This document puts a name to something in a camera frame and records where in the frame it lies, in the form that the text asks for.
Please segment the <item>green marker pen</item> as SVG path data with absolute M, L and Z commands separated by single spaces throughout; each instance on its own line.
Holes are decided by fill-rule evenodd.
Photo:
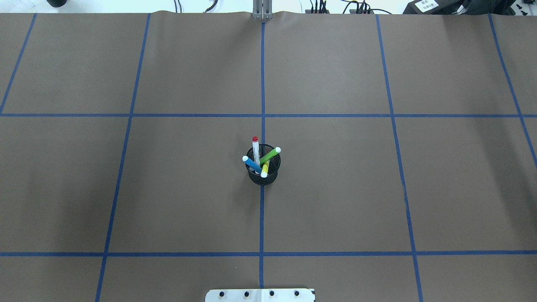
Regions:
M 271 149 L 266 155 L 264 155 L 263 157 L 260 158 L 260 165 L 263 165 L 266 161 L 268 161 L 271 158 L 279 155 L 280 152 L 281 152 L 280 147 L 275 147 L 275 148 Z

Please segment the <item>red capped white marker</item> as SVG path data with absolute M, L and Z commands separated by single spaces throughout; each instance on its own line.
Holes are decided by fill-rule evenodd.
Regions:
M 252 138 L 252 144 L 253 144 L 253 160 L 257 166 L 261 166 L 260 163 L 260 145 L 259 145 L 259 139 L 257 136 L 253 136 Z

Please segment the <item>blue marker pen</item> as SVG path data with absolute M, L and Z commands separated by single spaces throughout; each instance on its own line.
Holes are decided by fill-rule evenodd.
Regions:
M 255 161 L 251 160 L 247 155 L 244 155 L 242 157 L 242 161 L 256 174 L 261 174 L 262 168 Z

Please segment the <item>black mesh pen cup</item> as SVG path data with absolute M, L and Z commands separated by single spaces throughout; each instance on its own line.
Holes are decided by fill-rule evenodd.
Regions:
M 281 151 L 280 147 L 258 144 L 257 151 L 251 148 L 243 156 L 243 162 L 253 183 L 263 187 L 276 180 L 281 164 Z

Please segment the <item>yellow marker pen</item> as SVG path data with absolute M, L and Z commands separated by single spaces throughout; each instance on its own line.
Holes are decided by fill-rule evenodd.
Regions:
M 270 161 L 267 160 L 266 162 L 263 163 L 262 167 L 261 167 L 261 178 L 267 178 L 268 174 L 269 174 L 269 168 L 270 168 Z

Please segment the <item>brown paper table cover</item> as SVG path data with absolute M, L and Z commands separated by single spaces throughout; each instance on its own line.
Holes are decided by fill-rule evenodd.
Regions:
M 535 16 L 3 13 L 1 300 L 535 302 L 535 53 Z

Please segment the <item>grey aluminium frame post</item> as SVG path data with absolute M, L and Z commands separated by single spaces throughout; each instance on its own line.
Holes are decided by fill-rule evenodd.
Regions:
M 272 0 L 253 0 L 253 19 L 268 21 L 274 17 Z

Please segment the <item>white metal base plate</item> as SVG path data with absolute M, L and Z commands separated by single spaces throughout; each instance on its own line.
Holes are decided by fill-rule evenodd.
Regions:
M 206 302 L 315 302 L 314 289 L 214 289 L 205 295 Z

